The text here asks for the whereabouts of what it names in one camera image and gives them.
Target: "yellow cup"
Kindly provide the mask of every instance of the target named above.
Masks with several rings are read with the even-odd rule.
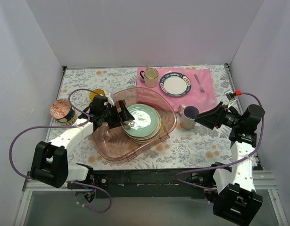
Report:
[[[103,90],[101,90],[101,89],[95,89],[94,92],[96,92],[96,93],[98,93],[98,94],[101,94],[101,95],[105,96],[105,92],[104,92]],[[89,98],[90,98],[91,101],[92,101],[93,98],[97,95],[96,93],[92,93],[92,92],[91,92],[91,93],[89,94]]]

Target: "fork handle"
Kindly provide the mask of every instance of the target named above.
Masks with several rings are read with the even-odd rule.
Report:
[[[198,79],[197,75],[194,75],[194,77],[195,77],[195,78],[196,78],[196,80],[198,81],[198,84],[199,84],[199,86],[201,86],[201,84],[200,84],[200,81],[199,81],[199,79]]]

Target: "red connector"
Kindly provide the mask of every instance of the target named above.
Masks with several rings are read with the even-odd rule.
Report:
[[[240,90],[237,90],[237,91],[235,92],[235,94],[236,94],[237,96],[240,96],[242,93],[241,93]]]

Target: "plastic tub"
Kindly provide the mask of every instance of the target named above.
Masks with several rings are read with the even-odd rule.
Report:
[[[92,143],[103,158],[119,164],[134,159],[139,154],[170,138],[169,133],[173,131],[177,123],[173,108],[161,95],[151,89],[131,88],[114,94],[114,101],[123,99],[126,107],[145,104],[155,108],[164,123],[165,131],[149,143],[139,145],[124,133],[122,127],[109,129],[107,123],[104,123],[91,134]]]

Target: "black mug handle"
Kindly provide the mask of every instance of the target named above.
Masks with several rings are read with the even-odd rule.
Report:
[[[144,75],[143,75],[142,73],[144,74],[144,71],[141,71],[141,72],[140,72],[140,76],[141,76],[140,81],[141,81],[141,82],[144,82],[144,79],[145,79],[145,78],[144,78]]]

